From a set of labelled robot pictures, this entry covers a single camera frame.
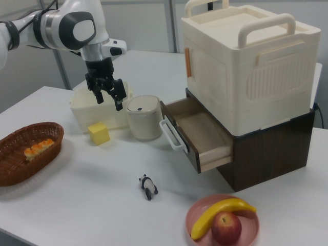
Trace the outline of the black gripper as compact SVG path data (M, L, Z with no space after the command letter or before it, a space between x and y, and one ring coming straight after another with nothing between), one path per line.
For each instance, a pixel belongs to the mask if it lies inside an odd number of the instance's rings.
M122 102L127 97L123 81L114 80L112 58L98 61L85 61L88 73L86 81L89 91L92 91L98 104L104 102L101 90L105 90L114 100L116 111L123 109Z

